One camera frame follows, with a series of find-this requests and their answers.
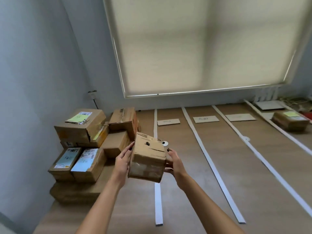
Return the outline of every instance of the roller blind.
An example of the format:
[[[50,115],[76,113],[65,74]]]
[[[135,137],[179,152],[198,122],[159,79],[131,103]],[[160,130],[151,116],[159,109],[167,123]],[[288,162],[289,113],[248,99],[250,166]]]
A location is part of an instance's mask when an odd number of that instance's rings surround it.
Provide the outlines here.
[[[106,0],[125,96],[285,81],[311,0]]]

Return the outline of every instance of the white divider strip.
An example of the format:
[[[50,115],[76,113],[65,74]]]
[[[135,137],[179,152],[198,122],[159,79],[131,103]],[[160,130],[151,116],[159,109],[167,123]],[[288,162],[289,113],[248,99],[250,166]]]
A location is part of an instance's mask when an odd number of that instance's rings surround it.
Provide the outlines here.
[[[157,138],[157,109],[154,111],[154,137]],[[155,182],[155,224],[163,225],[160,183]]]
[[[284,103],[284,102],[282,102],[282,101],[279,101],[279,103],[280,103],[281,105],[283,105],[286,109],[291,110],[291,111],[294,111],[294,112],[300,114],[302,117],[308,119],[308,120],[310,121],[310,123],[312,124],[312,120],[309,119],[309,118],[307,118],[305,115],[302,115],[301,113],[297,112],[296,110],[294,110],[294,109],[291,108],[290,106],[286,105],[286,103]]]
[[[255,156],[260,159],[260,161],[269,169],[269,171],[275,176],[275,178],[282,184],[282,186],[295,198],[295,200],[302,206],[302,208],[312,217],[311,207],[304,201],[303,198],[284,180],[284,178],[279,175],[279,173],[269,164],[269,162],[249,143],[244,139],[244,136],[240,131],[226,118],[226,116],[213,105],[216,112],[228,123],[230,127],[236,132],[236,134],[241,138],[241,140],[251,149]]]
[[[215,175],[215,177],[216,177],[216,179],[217,179],[217,181],[218,181],[218,183],[220,185],[220,188],[222,189],[222,191],[224,193],[225,198],[227,199],[227,201],[228,201],[228,203],[229,203],[229,205],[230,205],[234,215],[236,216],[237,221],[239,223],[241,223],[241,224],[246,223],[244,217],[240,213],[240,211],[239,211],[238,207],[236,206],[232,196],[230,195],[228,189],[226,188],[226,186],[225,186],[225,184],[224,184],[224,182],[223,182],[223,180],[222,180],[218,170],[216,169],[216,166],[214,165],[211,157],[207,153],[207,151],[206,151],[206,149],[205,149],[205,147],[204,147],[204,145],[203,145],[199,135],[197,134],[197,131],[196,131],[196,129],[195,129],[195,127],[194,127],[194,125],[193,125],[193,123],[192,123],[192,121],[191,121],[191,119],[190,119],[190,117],[189,117],[189,115],[188,115],[188,113],[187,113],[187,111],[185,110],[184,107],[182,107],[182,111],[183,111],[183,114],[185,116],[185,119],[187,120],[190,128],[192,129],[192,131],[193,131],[193,133],[195,135],[195,138],[197,139],[197,142],[198,142],[200,148],[202,149],[202,152],[204,153],[204,155],[205,155],[205,157],[207,159],[207,162],[208,162],[209,166],[211,167],[211,170],[213,171],[213,173],[214,173],[214,175]]]
[[[309,155],[312,156],[312,151],[306,147],[304,144],[302,144],[300,141],[298,141],[297,139],[295,139],[293,136],[291,136],[290,134],[288,134],[286,131],[284,131],[282,128],[280,128],[279,126],[277,126],[275,123],[273,123],[271,120],[268,120],[267,118],[265,118],[262,113],[254,106],[252,105],[250,102],[248,102],[247,100],[244,100],[256,113],[259,114],[259,116],[261,116],[264,120],[266,120],[271,126],[273,126],[275,129],[277,129],[280,133],[282,133],[284,136],[286,136],[287,138],[289,138],[291,141],[295,142],[300,148],[302,148],[304,151],[306,151]]]

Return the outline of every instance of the wall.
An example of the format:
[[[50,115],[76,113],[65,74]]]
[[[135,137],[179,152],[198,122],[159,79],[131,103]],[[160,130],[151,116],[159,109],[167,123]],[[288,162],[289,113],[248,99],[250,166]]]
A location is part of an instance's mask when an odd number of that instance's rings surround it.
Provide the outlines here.
[[[0,212],[30,233],[53,202],[53,125],[94,104],[60,0],[0,0],[0,29]]]
[[[98,91],[98,102],[106,112],[115,108],[135,106],[138,110],[172,108],[209,104],[235,103],[252,99],[254,90],[234,90],[201,94],[184,94],[151,98],[125,99],[123,97],[103,0],[63,0],[77,42],[82,52],[91,84]],[[296,78],[280,92],[287,95],[306,94],[312,85],[310,41],[299,66]]]

